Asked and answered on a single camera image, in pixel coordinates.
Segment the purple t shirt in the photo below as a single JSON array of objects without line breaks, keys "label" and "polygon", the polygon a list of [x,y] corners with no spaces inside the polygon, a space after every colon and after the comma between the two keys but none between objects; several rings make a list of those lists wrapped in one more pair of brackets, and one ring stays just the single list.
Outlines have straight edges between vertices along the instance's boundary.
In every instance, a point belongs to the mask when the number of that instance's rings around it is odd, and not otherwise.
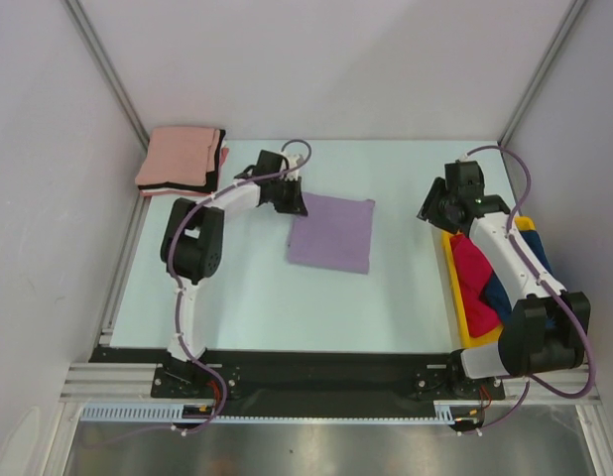
[{"label": "purple t shirt", "polygon": [[294,265],[366,275],[375,201],[306,193],[306,216],[295,218],[287,261]]}]

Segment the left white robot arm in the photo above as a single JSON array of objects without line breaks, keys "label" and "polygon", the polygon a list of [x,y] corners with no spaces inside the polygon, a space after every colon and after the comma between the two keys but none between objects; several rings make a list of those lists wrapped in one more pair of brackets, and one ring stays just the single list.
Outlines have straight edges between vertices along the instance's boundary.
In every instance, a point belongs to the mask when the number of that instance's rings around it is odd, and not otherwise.
[{"label": "left white robot arm", "polygon": [[226,222],[267,203],[280,214],[306,216],[300,169],[310,156],[263,150],[257,163],[224,189],[197,201],[179,198],[172,205],[160,256],[176,283],[175,331],[168,352],[185,362],[173,379],[185,395],[197,396],[208,384],[207,371],[190,362],[207,349],[200,319],[194,316],[195,301],[221,263]]}]

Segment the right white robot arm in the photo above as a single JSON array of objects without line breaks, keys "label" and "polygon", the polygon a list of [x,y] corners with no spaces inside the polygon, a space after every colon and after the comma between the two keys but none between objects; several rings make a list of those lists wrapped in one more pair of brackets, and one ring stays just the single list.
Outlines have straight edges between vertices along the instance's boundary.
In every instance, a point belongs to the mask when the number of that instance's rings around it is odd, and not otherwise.
[{"label": "right white robot arm", "polygon": [[512,306],[496,342],[458,351],[459,365],[446,373],[455,396],[471,397],[484,378],[573,369],[590,359],[588,297],[568,291],[547,270],[521,235],[506,202],[486,193],[476,162],[445,165],[418,217],[467,237],[491,265]]}]

